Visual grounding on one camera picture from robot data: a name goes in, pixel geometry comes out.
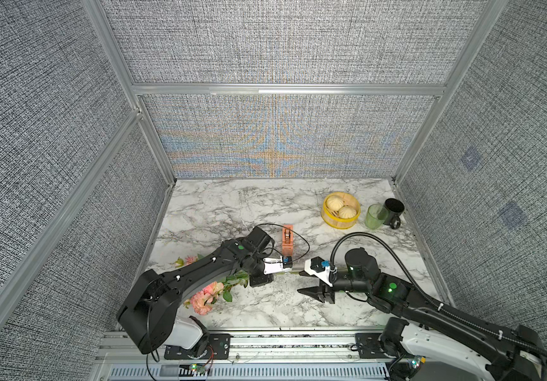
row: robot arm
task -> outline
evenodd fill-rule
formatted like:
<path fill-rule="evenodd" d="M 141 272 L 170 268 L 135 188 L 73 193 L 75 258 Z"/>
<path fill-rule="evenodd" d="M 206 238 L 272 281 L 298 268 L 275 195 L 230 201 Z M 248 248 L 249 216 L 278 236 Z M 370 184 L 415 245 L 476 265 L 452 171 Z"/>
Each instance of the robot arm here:
<path fill-rule="evenodd" d="M 214 279 L 239 268 L 250 275 L 252 287 L 271 282 L 273 275 L 266 274 L 263 262 L 269 255 L 263 250 L 271 240 L 267 233 L 255 227 L 247 237 L 226 240 L 212 254 L 188 266 L 163 274 L 153 270 L 144 272 L 118 310 L 117 321 L 143 354 L 153 352 L 164 343 L 180 345 L 179 341 L 183 343 L 180 346 L 194 347 L 196 354 L 201 353 L 206 343 L 197 343 L 204 335 L 207 342 L 207 331 L 196 321 L 176 318 L 180 303 Z"/>
<path fill-rule="evenodd" d="M 412 282 L 382 272 L 376 259 L 363 248 L 346 253 L 347 271 L 334 268 L 337 248 L 353 236 L 373 238 L 384 245 Z M 511 330 L 487 323 L 435 300 L 415 283 L 392 249 L 372 234 L 346 235 L 329 261 L 312 258 L 301 275 L 320 278 L 319 286 L 298 290 L 320 302 L 335 303 L 334 295 L 339 291 L 359 292 L 366 295 L 365 301 L 371 306 L 398 316 L 390 318 L 371 349 L 378 346 L 378 350 L 396 357 L 434 358 L 485 380 L 537 381 L 547 377 L 547 351 L 535 331 L 523 325 Z"/>

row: marble tabletop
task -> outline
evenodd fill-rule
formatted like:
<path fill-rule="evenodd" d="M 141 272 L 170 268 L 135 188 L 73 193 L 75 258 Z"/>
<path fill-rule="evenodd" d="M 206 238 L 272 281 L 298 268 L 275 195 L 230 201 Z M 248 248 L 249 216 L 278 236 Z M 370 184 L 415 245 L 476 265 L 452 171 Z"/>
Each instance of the marble tabletop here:
<path fill-rule="evenodd" d="M 322 220 L 323 200 L 334 191 L 353 194 L 361 203 L 362 213 L 357 224 L 347 230 L 334 229 Z M 387 226 L 370 231 L 364 226 L 369 205 L 393 196 L 388 180 L 384 179 L 178 180 L 147 268 L 156 272 L 174 270 L 174 262 L 179 257 L 208 255 L 222 240 L 244 237 L 260 223 L 292 224 L 311 245 L 305 258 L 318 255 L 328 259 L 335 242 L 345 234 L 368 231 L 383 239 L 399 255 L 424 291 L 437 297 L 404 220 L 396 231 Z M 281 249 L 280 228 L 265 226 L 263 229 Z M 296 236 L 294 243 L 296 257 L 307 246 Z M 344 242 L 335 263 L 345 267 L 346 251 L 356 247 L 363 247 L 373 255 L 382 271 L 405 278 L 392 256 L 368 238 Z M 303 268 L 303 260 L 299 262 L 296 266 Z M 225 302 L 221 298 L 205 316 L 196 314 L 191 307 L 180 307 L 178 316 L 197 316 L 207 328 L 375 326 L 385 325 L 390 317 L 345 294 L 337 294 L 335 304 L 322 304 L 297 293 L 297 288 L 316 285 L 316 278 L 277 274 L 272 283 L 264 286 L 234 287 L 233 301 Z"/>

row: black cable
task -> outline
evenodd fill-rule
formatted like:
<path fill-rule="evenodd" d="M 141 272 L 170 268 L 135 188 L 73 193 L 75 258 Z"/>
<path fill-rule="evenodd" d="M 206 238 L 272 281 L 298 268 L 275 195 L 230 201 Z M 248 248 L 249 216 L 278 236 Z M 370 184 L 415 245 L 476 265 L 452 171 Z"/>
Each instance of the black cable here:
<path fill-rule="evenodd" d="M 363 301 L 362 299 L 358 299 L 357 297 L 353 297 L 352 295 L 350 295 L 350 292 L 346 290 L 346 295 L 351 297 L 352 299 L 354 299 L 355 301 L 359 301 L 359 302 L 363 302 L 363 303 L 366 303 L 367 301 Z"/>
<path fill-rule="evenodd" d="M 403 358 L 405 358 L 405 354 L 401 354 L 401 355 L 398 355 L 397 353 L 397 357 L 394 359 L 394 361 L 390 364 L 390 366 L 388 367 L 388 371 L 390 371 L 392 369 L 392 367 L 394 365 L 396 365 L 396 363 L 398 363 L 400 360 L 402 360 Z"/>
<path fill-rule="evenodd" d="M 269 250 L 269 254 L 266 256 L 266 258 L 269 258 L 269 256 L 272 255 L 272 253 L 273 253 L 274 251 L 275 251 L 276 253 L 278 253 L 278 254 L 280 255 L 280 257 L 284 257 L 284 255 L 282 255 L 282 253 L 280 253 L 280 252 L 279 252 L 276 248 L 274 248 L 274 247 L 265 248 L 265 250 L 267 250 L 267 249 L 270 249 L 270 250 Z M 282 260 L 279 260 L 279 261 L 277 261 L 277 262 L 268 262 L 268 263 L 284 263 L 284 262 L 282 262 Z"/>
<path fill-rule="evenodd" d="M 157 290 L 155 290 L 155 291 L 157 292 L 161 288 L 161 286 L 163 286 L 163 285 L 160 285 L 159 287 L 157 287 Z M 152 346 L 150 330 L 148 329 L 148 325 L 149 325 L 149 322 L 151 320 L 151 309 L 152 309 L 152 307 L 153 307 L 153 303 L 149 302 L 148 303 L 148 312 L 147 312 L 147 339 L 148 339 L 148 346 L 149 347 Z M 157 354 L 157 359 L 155 358 L 155 355 L 153 355 L 153 351 L 151 351 L 151 356 L 153 357 L 153 361 L 158 363 L 159 361 L 161 361 L 161 358 L 159 357 L 159 351 L 157 349 L 155 349 L 155 353 Z M 155 377 L 153 377 L 153 374 L 151 374 L 151 369 L 149 369 L 149 367 L 148 367 L 148 354 L 147 354 L 146 363 L 147 363 L 148 375 L 151 376 L 153 381 L 157 381 L 157 379 Z"/>
<path fill-rule="evenodd" d="M 309 248 L 310 248 L 310 246 L 309 246 L 309 242 L 308 242 L 308 240 L 306 240 L 305 238 L 303 238 L 303 236 L 302 236 L 302 235 L 300 235 L 299 233 L 295 232 L 295 231 L 294 231 L 294 230 L 292 230 L 292 229 L 289 229 L 289 228 L 287 228 L 287 227 L 286 227 L 286 226 L 284 226 L 284 225 L 278 225 L 278 224 L 270 224 L 270 223 L 265 223 L 265 224 L 258 224 L 257 226 L 263 226 L 263 225 L 273 225 L 273 226 L 280 226 L 280 227 L 283 227 L 284 229 L 288 229 L 288 230 L 290 230 L 291 232 L 293 232 L 293 233 L 295 233 L 296 235 L 298 235 L 298 236 L 299 236 L 299 237 L 300 237 L 300 238 L 301 238 L 302 240 L 304 240 L 304 241 L 305 241 L 305 243 L 307 243 L 307 244 L 308 244 L 308 250 L 307 250 L 306 252 L 304 252 L 304 253 L 303 253 L 303 254 L 302 254 L 302 255 L 301 255 L 301 256 L 300 256 L 299 258 L 293 258 L 293 262 L 294 262 L 294 261 L 298 261 L 298 260 L 300 260 L 301 258 L 303 258 L 303 257 L 304 257 L 305 255 L 307 255 L 307 254 L 308 254 L 308 252 L 309 252 Z"/>
<path fill-rule="evenodd" d="M 147 372 L 148 372 L 148 375 L 151 376 L 153 381 L 158 381 L 155 377 L 153 377 L 153 374 L 151 373 L 151 369 L 148 367 L 148 355 L 147 355 Z"/>
<path fill-rule="evenodd" d="M 361 344 L 361 343 L 356 343 L 356 344 L 350 345 L 350 350 L 352 352 L 356 352 L 356 351 L 358 351 L 358 347 L 363 347 L 363 348 L 367 349 L 370 352 L 381 352 L 382 351 L 381 349 L 373 349 L 371 347 L 367 347 L 366 345 Z"/>
<path fill-rule="evenodd" d="M 417 282 L 415 281 L 415 279 L 413 278 L 413 276 L 411 275 L 411 273 L 409 273 L 409 270 L 407 270 L 407 268 L 405 267 L 405 265 L 403 264 L 403 262 L 401 262 L 400 258 L 398 255 L 396 255 L 396 253 L 390 248 L 390 246 L 388 246 L 388 244 L 386 244 L 381 238 L 371 234 L 371 233 L 367 233 L 367 232 L 354 232 L 354 233 L 349 233 L 349 234 L 346 234 L 344 235 L 343 237 L 341 237 L 340 240 L 337 241 L 337 243 L 335 244 L 335 246 L 333 247 L 333 251 L 331 252 L 331 258 L 330 258 L 330 263 L 331 265 L 334 264 L 334 260 L 335 260 L 335 253 L 337 252 L 339 246 L 345 241 L 347 240 L 348 238 L 352 238 L 352 237 L 368 237 L 368 238 L 371 238 L 372 240 L 376 240 L 378 243 L 380 243 L 391 255 L 392 257 L 394 258 L 394 260 L 396 261 L 396 263 L 399 264 L 399 267 L 400 269 L 403 271 L 403 273 L 405 274 L 405 276 L 407 276 L 407 279 L 409 279 L 409 281 L 415 286 L 415 289 L 424 297 L 424 299 L 426 299 L 428 302 L 430 302 L 431 304 L 433 304 L 434 306 L 437 307 L 438 310 L 440 310 L 441 312 L 443 312 L 444 314 L 446 314 L 447 316 L 451 317 L 452 319 L 454 319 L 455 321 L 458 321 L 459 323 L 462 323 L 464 325 L 468 325 L 470 327 L 473 327 L 475 328 L 476 330 L 478 331 L 482 331 L 484 333 L 487 333 L 493 337 L 500 337 L 500 339 L 504 339 L 504 340 L 507 340 L 508 342 L 510 343 L 513 343 L 519 347 L 523 347 L 524 349 L 527 349 L 529 351 L 532 351 L 532 352 L 535 352 L 539 355 L 542 355 L 544 357 L 547 358 L 547 351 L 543 348 L 539 348 L 535 345 L 532 345 L 532 344 L 529 344 L 529 343 L 526 343 L 525 341 L 522 341 L 522 340 L 518 340 L 518 339 L 513 339 L 513 338 L 510 338 L 510 337 L 506 337 L 504 335 L 501 335 L 500 332 L 496 332 L 496 331 L 492 331 L 490 329 L 487 329 L 485 327 L 482 327 L 481 325 L 478 325 L 478 324 L 475 324 L 471 321 L 468 321 L 466 319 L 464 319 L 463 317 L 460 317 L 456 314 L 454 314 L 453 312 L 451 311 L 448 311 L 447 309 L 443 308 L 443 307 L 446 307 L 445 305 L 443 305 L 441 308 L 439 308 L 439 301 L 436 301 L 433 297 L 431 297 L 430 295 L 428 295 L 427 293 L 424 292 L 424 290 L 417 284 Z"/>

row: black mug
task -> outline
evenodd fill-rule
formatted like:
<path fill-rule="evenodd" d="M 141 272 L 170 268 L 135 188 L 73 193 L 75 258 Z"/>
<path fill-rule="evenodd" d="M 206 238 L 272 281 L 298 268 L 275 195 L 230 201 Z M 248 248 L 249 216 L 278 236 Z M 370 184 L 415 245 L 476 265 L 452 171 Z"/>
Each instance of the black mug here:
<path fill-rule="evenodd" d="M 387 199 L 377 214 L 377 219 L 383 220 L 384 225 L 391 229 L 400 228 L 400 215 L 405 211 L 405 205 L 397 199 Z"/>

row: orange block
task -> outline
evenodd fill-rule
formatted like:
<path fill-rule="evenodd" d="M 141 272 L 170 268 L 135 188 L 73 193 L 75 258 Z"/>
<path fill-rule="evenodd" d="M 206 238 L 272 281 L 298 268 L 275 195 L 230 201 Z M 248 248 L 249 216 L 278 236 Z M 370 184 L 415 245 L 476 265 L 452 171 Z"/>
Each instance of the orange block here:
<path fill-rule="evenodd" d="M 282 255 L 285 257 L 293 256 L 293 239 L 294 234 L 290 230 L 293 225 L 284 225 L 282 228 Z"/>

